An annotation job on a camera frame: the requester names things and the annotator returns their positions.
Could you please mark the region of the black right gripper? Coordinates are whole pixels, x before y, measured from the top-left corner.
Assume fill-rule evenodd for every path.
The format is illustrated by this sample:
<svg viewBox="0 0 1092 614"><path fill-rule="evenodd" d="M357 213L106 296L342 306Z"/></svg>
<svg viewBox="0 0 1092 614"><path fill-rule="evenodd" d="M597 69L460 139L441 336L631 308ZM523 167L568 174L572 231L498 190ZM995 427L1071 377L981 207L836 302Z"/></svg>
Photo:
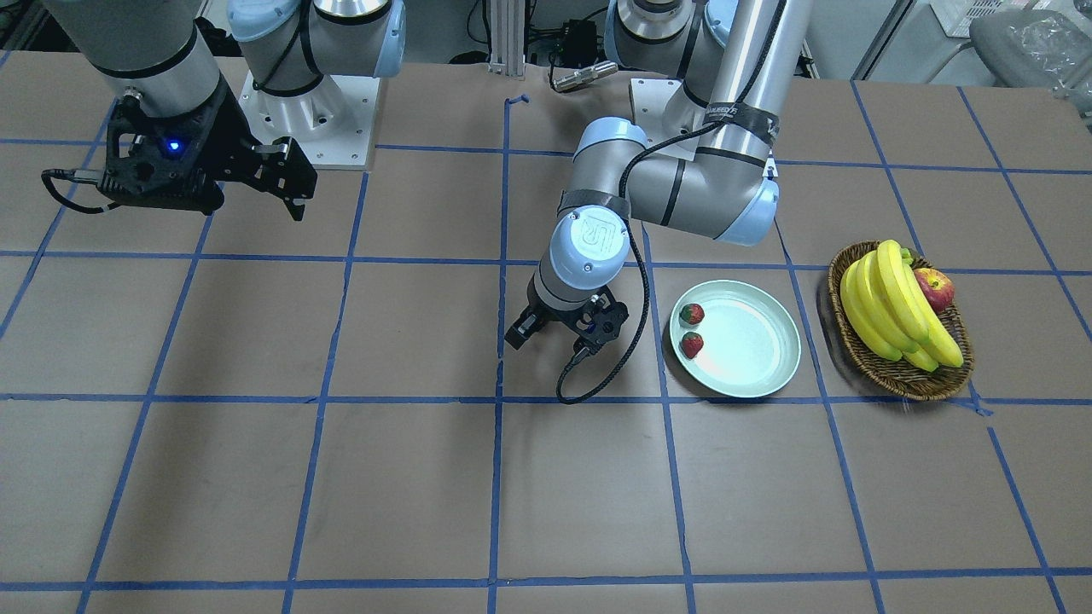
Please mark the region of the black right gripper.
<svg viewBox="0 0 1092 614"><path fill-rule="evenodd" d="M44 170L47 194L84 214L117 206L155 206L213 214L224 204L221 182L274 194L293 221L314 198L317 172L290 135L264 144L249 128L229 88L217 88L188 113L149 116L138 88L126 88L107 125L102 170Z"/></svg>

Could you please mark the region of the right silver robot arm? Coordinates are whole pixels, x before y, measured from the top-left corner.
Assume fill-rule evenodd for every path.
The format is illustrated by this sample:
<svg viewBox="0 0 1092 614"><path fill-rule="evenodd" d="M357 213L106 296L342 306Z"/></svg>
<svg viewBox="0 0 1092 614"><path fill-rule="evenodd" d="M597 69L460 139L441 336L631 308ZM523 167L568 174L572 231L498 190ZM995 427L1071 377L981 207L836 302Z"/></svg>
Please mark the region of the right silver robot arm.
<svg viewBox="0 0 1092 614"><path fill-rule="evenodd" d="M74 212L153 206L212 215L222 182L284 202L301 221L317 186L302 143L346 123L336 78L392 78L404 57L402 1L230 1L232 36L276 133L253 133L186 1L47 1L112 86L100 170L44 170L47 194Z"/></svg>

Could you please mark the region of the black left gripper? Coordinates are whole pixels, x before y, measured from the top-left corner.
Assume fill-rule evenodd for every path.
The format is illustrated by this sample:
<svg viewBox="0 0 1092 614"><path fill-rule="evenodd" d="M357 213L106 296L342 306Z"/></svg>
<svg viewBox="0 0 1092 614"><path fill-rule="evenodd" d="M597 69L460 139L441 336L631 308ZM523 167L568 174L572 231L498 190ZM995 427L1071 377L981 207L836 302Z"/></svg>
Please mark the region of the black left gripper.
<svg viewBox="0 0 1092 614"><path fill-rule="evenodd" d="M519 350L546 324L559 322L573 331L574 352L600 352L620 335L629 319L627 304L618 302L607 287L593 292L572 308L557 308L543 299L538 290L527 288L527 306L505 333L508 346Z"/></svg>

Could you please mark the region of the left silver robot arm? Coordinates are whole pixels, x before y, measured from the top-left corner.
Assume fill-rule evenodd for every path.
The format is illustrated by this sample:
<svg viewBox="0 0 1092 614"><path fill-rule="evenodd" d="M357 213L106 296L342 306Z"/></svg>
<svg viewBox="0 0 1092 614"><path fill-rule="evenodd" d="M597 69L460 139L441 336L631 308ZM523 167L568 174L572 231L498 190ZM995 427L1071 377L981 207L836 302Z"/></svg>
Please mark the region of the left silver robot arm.
<svg viewBox="0 0 1092 614"><path fill-rule="evenodd" d="M775 221L770 172L780 115L803 50L810 1L613 1L606 55L674 82L650 113L587 125L556 206L555 228L505 335L521 347L547 323L595 354L628 310L609 283L636 245L640 221L741 246Z"/></svg>

